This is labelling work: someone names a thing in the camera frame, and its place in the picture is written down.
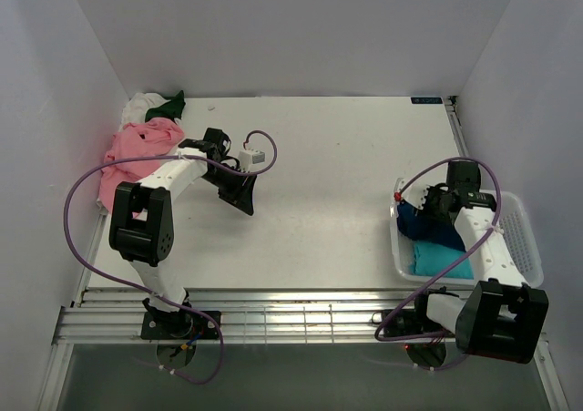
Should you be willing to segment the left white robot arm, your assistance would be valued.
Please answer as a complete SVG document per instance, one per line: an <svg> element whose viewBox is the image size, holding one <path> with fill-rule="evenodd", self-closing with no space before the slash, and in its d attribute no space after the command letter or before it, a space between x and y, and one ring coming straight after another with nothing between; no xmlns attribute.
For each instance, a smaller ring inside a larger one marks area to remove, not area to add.
<svg viewBox="0 0 583 411"><path fill-rule="evenodd" d="M247 215L254 213L257 177L251 169L266 160L265 153L244 147L234 158L229 151L228 135L208 128L203 139L180 142L177 159L137 182L116 187L109 245L153 292L143 304L155 324L173 337L187 335L193 326L191 312L180 307L189 304L188 292L169 262L175 239L173 201L195 180L203 179L218 189L221 200Z"/></svg>

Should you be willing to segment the navy blue printed t-shirt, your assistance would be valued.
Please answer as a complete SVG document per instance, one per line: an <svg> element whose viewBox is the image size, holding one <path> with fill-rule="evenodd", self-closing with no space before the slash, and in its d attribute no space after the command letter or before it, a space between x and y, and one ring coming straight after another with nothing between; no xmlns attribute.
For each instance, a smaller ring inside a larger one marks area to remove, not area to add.
<svg viewBox="0 0 583 411"><path fill-rule="evenodd" d="M428 241L460 252L465 251L464 243L453 226L422 215L407 202L397 205L397 228L412 241Z"/></svg>

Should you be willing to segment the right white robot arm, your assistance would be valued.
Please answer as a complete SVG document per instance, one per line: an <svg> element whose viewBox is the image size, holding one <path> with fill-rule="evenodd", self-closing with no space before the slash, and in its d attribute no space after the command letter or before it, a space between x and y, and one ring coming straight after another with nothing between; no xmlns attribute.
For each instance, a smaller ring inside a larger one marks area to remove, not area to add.
<svg viewBox="0 0 583 411"><path fill-rule="evenodd" d="M422 213L460 236L476 285L466 300L446 290L427 292L426 303L412 311L411 322L422 335L445 328L465 354L527 364L549 302L544 291L527 283L512 259L497 225L500 210L501 194L481 190L477 162L448 162L445 183L429 189Z"/></svg>

